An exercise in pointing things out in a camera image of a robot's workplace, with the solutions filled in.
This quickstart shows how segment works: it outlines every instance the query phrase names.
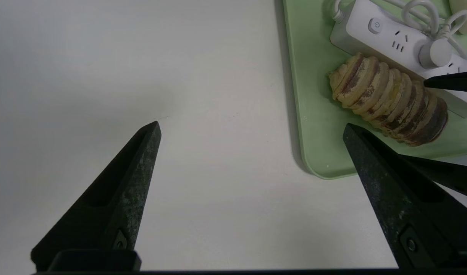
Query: bread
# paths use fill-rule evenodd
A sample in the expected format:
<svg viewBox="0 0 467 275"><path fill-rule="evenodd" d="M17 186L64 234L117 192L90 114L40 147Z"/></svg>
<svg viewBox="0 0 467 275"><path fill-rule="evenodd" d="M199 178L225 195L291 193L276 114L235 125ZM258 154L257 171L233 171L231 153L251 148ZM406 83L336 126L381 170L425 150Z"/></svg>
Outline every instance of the bread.
<svg viewBox="0 0 467 275"><path fill-rule="evenodd" d="M409 146L434 141L447 124L443 99L375 57L358 53L330 73L329 79L333 99L343 108Z"/></svg>

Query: green tray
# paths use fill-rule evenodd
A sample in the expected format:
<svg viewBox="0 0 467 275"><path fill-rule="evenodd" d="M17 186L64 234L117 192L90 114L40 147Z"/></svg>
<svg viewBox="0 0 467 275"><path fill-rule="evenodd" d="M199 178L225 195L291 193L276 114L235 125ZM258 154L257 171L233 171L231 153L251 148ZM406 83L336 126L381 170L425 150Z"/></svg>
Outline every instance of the green tray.
<svg viewBox="0 0 467 275"><path fill-rule="evenodd" d="M444 1L435 3L441 16L447 17L448 4ZM382 6L396 15L401 12L401 9L387 3ZM467 155L467 118L449 112L448 125L436 141L411 148L382 136L331 98L326 73L349 57L330 43L334 24L332 7L332 0L284 0L301 155L307 169L322 179L356 173L342 141L342 133L349 122L371 130L401 154L427 159ZM458 39L467 49L467 36Z"/></svg>

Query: white cable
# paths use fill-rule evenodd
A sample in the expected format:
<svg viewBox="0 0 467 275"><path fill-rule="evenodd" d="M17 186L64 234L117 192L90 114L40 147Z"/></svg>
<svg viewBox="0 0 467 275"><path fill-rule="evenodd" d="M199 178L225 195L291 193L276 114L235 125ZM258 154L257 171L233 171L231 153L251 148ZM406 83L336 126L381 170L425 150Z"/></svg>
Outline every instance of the white cable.
<svg viewBox="0 0 467 275"><path fill-rule="evenodd" d="M423 32L429 33L431 37L434 39L440 39L440 38L448 39L449 44L456 50L456 52L460 55L460 57L467 60L467 51L452 36L466 22L467 10L462 10L462 11L459 11L453 14L451 17L449 17L444 22L443 26L439 30L439 22L442 19L439 17L437 8L432 2L428 0L413 0L408 3L402 2L401 0L383 0L383 1L403 9L401 17L403 18L405 24L407 24L408 26L415 28L417 30L421 30ZM337 23L340 23L342 22L345 16L345 14L339 9L340 0L334 0L333 4L334 4L333 5L333 19ZM422 12L416 9L412 9L413 7L417 5L421 5L425 7L428 10L431 17L428 17L426 14L423 14ZM416 18L420 19L425 24L416 22L415 20L413 20L413 18L409 16L409 14L412 14ZM462 17L461 21L456 23L456 25L451 28L451 24L457 21L457 19L460 19L461 17Z"/></svg>
<svg viewBox="0 0 467 275"><path fill-rule="evenodd" d="M335 0L333 2L333 17L332 19L335 20L335 22L340 23L344 19L344 13L338 8L340 5L340 0Z"/></svg>
<svg viewBox="0 0 467 275"><path fill-rule="evenodd" d="M430 22L425 21L427 24L417 23L410 17L410 10L416 6L422 6L427 9L430 14ZM428 0L412 0L408 2L401 11L401 17L408 26L424 32L428 32L430 30L430 34L434 37L439 31L439 11L437 10L437 7Z"/></svg>

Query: white power strip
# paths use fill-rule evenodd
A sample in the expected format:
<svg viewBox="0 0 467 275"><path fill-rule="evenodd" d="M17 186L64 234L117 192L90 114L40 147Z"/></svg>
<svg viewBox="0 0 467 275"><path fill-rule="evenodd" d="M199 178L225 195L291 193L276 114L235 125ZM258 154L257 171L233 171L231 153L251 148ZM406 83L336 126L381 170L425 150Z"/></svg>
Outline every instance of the white power strip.
<svg viewBox="0 0 467 275"><path fill-rule="evenodd" d="M343 12L345 17L333 27L330 41L349 54L361 52L365 57L375 56L413 79L467 71L467 60L455 53L443 67L430 70L422 67L419 52L431 39L399 23L396 17L369 0L354 0ZM451 111L467 117L467 92L434 90Z"/></svg>

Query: white plug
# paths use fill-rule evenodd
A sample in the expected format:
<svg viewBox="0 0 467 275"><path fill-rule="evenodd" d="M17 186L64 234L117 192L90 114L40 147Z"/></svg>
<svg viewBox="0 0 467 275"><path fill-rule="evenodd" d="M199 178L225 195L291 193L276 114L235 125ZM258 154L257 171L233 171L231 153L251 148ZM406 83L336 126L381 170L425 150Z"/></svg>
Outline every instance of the white plug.
<svg viewBox="0 0 467 275"><path fill-rule="evenodd" d="M418 58L425 69L443 67L449 64L452 58L452 47L447 39L437 39L423 45Z"/></svg>

